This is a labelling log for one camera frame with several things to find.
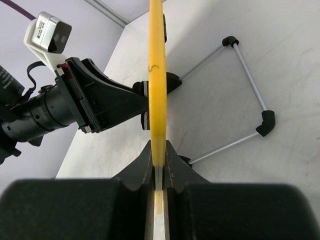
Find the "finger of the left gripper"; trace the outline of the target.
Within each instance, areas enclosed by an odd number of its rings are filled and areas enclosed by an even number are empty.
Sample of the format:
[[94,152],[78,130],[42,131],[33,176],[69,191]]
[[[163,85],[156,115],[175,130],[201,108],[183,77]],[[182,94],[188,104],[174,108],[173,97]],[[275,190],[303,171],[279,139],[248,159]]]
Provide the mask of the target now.
[[100,132],[113,128],[144,111],[142,97],[134,93],[132,88],[108,78],[101,71],[96,76],[100,79],[97,113]]

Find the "black bone-shaped eraser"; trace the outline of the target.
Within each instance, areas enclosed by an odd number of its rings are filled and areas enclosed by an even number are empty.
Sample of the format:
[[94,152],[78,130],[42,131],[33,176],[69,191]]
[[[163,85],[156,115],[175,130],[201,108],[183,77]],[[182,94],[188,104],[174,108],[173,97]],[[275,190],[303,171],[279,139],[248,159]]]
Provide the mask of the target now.
[[148,88],[148,81],[138,81],[132,86],[132,91],[142,97],[143,112],[141,113],[140,122],[144,131],[150,130]]

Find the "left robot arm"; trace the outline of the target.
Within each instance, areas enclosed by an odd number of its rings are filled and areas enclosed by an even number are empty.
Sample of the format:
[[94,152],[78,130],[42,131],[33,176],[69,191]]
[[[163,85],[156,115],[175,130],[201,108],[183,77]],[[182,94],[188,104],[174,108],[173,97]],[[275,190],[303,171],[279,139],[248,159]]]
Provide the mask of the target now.
[[10,110],[0,111],[0,161],[21,155],[17,143],[40,146],[43,136],[77,123],[100,133],[149,110],[148,98],[108,78],[92,59],[68,58],[55,85]]

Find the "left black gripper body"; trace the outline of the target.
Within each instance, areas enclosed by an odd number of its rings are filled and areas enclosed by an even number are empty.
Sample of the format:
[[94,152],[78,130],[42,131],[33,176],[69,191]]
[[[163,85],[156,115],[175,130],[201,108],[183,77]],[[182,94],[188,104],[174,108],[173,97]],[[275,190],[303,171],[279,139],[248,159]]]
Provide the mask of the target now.
[[100,79],[96,74],[100,70],[93,60],[70,57],[57,65],[55,73],[55,82],[79,129],[84,133],[99,133],[100,120],[97,113],[100,110]]

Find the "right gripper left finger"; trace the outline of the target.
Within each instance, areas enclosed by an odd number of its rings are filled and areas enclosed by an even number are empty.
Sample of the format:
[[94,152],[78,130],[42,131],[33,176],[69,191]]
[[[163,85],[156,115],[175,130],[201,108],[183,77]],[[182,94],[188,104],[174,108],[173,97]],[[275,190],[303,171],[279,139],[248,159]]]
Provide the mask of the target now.
[[3,240],[151,240],[151,144],[112,178],[25,179],[0,198]]

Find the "yellow framed whiteboard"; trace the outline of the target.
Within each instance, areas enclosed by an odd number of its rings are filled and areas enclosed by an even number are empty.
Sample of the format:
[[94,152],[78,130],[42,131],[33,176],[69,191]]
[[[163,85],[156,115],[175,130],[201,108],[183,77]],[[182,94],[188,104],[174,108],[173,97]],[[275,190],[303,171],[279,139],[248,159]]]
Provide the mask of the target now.
[[167,75],[163,2],[149,2],[148,104],[152,165],[154,169],[154,212],[163,213],[163,168],[166,158]]

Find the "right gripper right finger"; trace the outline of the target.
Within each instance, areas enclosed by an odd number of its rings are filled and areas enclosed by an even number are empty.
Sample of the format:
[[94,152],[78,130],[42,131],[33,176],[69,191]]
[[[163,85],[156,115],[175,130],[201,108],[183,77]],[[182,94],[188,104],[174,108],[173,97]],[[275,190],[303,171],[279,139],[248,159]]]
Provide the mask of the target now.
[[166,142],[163,168],[167,240],[317,240],[306,197],[288,184],[211,183]]

